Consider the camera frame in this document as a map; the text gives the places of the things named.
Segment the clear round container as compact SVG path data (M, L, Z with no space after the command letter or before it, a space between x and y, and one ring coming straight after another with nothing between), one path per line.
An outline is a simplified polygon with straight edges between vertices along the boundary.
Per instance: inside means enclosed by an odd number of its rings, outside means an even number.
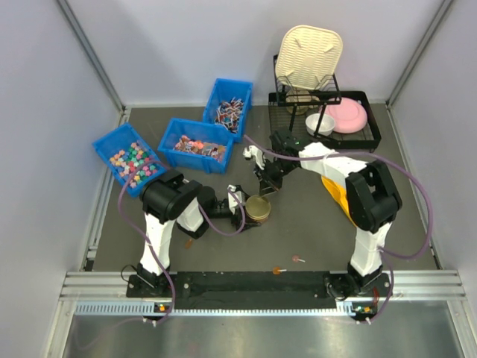
M263 217L254 217L254 216L249 216L248 214L246 215L246 224L252 225L252 226L260 226L263 223L265 223L268 220L269 216L263 216Z

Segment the gold round lid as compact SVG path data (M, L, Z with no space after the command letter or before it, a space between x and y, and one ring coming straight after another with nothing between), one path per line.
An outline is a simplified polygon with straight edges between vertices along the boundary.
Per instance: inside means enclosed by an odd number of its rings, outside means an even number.
M252 195L246 200L245 212L249 216L254 217L269 216L271 213L271 203L266 197Z

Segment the blue candy bin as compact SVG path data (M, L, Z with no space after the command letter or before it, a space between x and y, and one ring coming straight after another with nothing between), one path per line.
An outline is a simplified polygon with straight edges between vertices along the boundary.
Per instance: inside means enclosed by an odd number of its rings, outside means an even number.
M126 192L133 198L139 196L147 182L166 171L163 165L156 163L159 158L154 150L129 123L97 139L92 147L121 186L142 165L126 188Z
M203 122L226 129L234 142L241 142L252 94L251 82L217 78L203 112Z
M168 123L158 151L172 167L223 174L233 152L233 138L223 127L173 118Z

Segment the yellow plastic scoop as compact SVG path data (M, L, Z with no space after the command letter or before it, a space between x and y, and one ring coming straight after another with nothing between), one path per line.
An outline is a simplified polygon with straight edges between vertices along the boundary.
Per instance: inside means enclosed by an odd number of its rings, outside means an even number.
M349 204L347 200L347 192L345 188L334 182L333 180L330 180L329 178L326 178L324 176L321 177L322 184L324 185L325 189L328 191L328 193L332 196L333 200L340 206L340 208L343 210L344 214L346 217L353 222L351 215L350 215L350 209L349 209Z

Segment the black wire dish rack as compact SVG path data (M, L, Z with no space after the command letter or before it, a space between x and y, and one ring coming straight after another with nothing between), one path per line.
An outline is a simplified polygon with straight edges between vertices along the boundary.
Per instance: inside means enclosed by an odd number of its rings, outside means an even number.
M296 87L276 72L274 81L275 90L268 95L271 132L286 129L334 149L378 148L382 135L364 92L340 89L334 74L314 89Z

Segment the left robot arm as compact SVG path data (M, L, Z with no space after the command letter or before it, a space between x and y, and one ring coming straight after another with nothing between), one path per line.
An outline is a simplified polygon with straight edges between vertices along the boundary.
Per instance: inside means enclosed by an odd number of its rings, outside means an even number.
M227 197L218 200L212 187L187 181L175 169L145 184L139 198L148 239L136 275L152 289L161 287L161 276L170 266L169 247L174 227L192 239L199 239L209 229L212 219L229 219L238 232L260 226L247 215L245 204L250 196L239 185L229 185Z

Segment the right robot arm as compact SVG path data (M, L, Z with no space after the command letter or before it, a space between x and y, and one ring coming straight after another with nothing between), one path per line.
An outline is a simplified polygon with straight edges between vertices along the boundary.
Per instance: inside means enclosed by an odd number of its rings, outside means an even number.
M382 273L380 252L402 207L387 165L381 160L353 159L321 142L298 139L287 129L274 131L270 140L272 149L268 153L272 160L254 144L242 152L245 159L255 162L260 194L279 191L283 177L297 168L317 173L343 188L356 238L341 294L347 297L366 292Z

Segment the spilled orange lollipop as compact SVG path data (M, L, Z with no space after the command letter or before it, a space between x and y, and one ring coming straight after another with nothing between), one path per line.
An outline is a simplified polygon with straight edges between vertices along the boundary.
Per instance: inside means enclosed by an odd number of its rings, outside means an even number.
M280 274L282 274L282 273L284 273L284 272L287 272L287 269L286 269L286 268L280 268L279 266L274 267L274 268L272 269L272 273L275 274L275 275L280 275Z

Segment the white small bowl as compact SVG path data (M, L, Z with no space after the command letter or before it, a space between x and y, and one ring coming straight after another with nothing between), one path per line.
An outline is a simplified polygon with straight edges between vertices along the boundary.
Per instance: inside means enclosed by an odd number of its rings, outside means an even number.
M324 136L329 136L335 129L335 120L328 114L313 113L306 117L305 124L307 133L312 136L316 129Z

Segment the spilled pink lollipop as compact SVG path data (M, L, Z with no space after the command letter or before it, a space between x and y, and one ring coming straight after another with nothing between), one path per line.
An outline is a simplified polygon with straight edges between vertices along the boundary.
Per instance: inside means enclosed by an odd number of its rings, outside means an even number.
M292 261L295 262L295 263L304 263L305 260L301 259L299 256L297 255L294 255L292 258Z

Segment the pink round plate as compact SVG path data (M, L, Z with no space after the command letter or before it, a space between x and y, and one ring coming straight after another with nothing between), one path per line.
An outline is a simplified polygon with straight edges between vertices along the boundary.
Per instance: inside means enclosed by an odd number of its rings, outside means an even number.
M325 114L335 120L334 132L353 134L362 130L367 124L367 112L356 100L343 97L340 104L326 107Z

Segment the beige square ribbed plate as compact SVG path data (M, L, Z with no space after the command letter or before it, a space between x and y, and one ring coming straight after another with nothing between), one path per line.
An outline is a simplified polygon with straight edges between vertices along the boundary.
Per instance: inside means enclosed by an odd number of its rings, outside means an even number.
M275 65L277 80L298 89L321 90L335 74L342 51L338 33L297 25L282 38Z

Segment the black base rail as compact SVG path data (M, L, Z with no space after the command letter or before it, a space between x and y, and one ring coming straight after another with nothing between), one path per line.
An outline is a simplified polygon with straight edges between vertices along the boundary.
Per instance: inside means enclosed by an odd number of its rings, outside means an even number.
M172 276L184 310L305 310L358 293L348 274L328 271L181 271Z

